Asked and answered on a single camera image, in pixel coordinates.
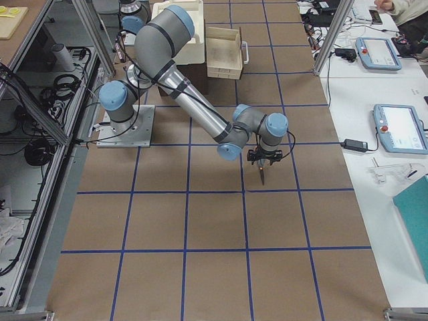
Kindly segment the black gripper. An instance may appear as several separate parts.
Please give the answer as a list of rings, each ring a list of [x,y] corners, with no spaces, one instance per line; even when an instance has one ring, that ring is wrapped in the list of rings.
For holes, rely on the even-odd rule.
[[[268,152],[262,148],[249,149],[247,152],[247,161],[254,164],[255,162],[268,160],[270,166],[276,162],[280,162],[283,159],[283,153],[281,150],[275,150]]]

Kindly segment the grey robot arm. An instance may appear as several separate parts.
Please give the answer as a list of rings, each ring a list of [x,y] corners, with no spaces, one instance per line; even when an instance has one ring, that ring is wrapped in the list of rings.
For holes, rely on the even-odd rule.
[[[119,6],[124,30],[137,34],[151,20],[148,1],[119,0]]]
[[[117,133],[131,129],[137,118],[134,102],[156,84],[217,142],[217,152],[224,159],[234,161],[254,134],[258,144],[248,151],[247,160],[281,161],[284,156],[278,147],[288,131],[285,115],[264,114],[240,104],[228,122],[177,69],[174,57],[194,34],[191,16],[178,5],[169,5],[138,31],[136,61],[126,71],[127,80],[108,82],[99,91],[111,127]]]

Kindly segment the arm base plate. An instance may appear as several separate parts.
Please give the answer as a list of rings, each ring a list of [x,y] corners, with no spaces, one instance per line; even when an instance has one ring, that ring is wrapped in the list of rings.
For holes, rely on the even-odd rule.
[[[123,123],[111,121],[107,112],[104,113],[103,122],[107,125],[100,127],[96,141],[100,148],[149,148],[154,121],[154,105],[134,104],[133,117]]]

